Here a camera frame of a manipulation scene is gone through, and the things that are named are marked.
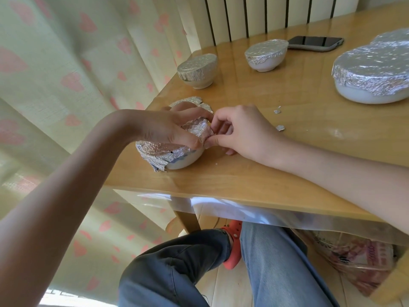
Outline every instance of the curtain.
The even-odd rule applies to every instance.
[[[101,118],[145,109],[191,49],[175,0],[0,0],[0,22],[3,217]],[[116,304],[122,271],[174,217],[165,199],[104,187],[50,288]]]

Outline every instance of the wooden table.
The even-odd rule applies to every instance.
[[[213,110],[254,103],[271,123],[284,125],[284,134],[290,138],[348,155],[409,166],[409,101],[377,106],[354,103],[336,92],[331,77],[337,56],[370,43],[380,33],[408,27],[407,13],[409,3],[399,2],[203,49],[193,55],[213,53],[219,58],[213,84],[194,90],[175,75],[149,109],[157,110],[190,96],[202,97]],[[248,66],[244,51],[249,46],[295,35],[344,37],[345,43],[326,53],[289,50],[284,62],[271,72],[259,73]],[[282,113],[274,114],[278,106]],[[382,222],[309,181],[240,155],[229,157],[218,148],[206,150],[185,169],[156,173],[131,144],[121,154],[106,185],[187,200],[193,196],[222,198],[247,206]],[[178,215],[187,230],[199,228],[195,215]],[[386,303],[408,289],[409,254],[405,254],[372,298]]]

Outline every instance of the wooden floor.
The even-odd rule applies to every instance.
[[[217,217],[201,216],[199,218],[199,224],[202,229],[222,227],[226,222],[226,219]],[[308,250],[308,258],[322,278],[324,278],[341,307],[378,306],[360,294],[347,279],[341,277],[314,250]],[[220,265],[218,268],[209,271],[196,287],[205,296],[209,306],[212,307],[252,307],[253,305],[252,290],[243,260],[233,270],[227,270],[223,265]],[[389,304],[388,307],[409,307],[409,295],[402,298],[399,302]]]

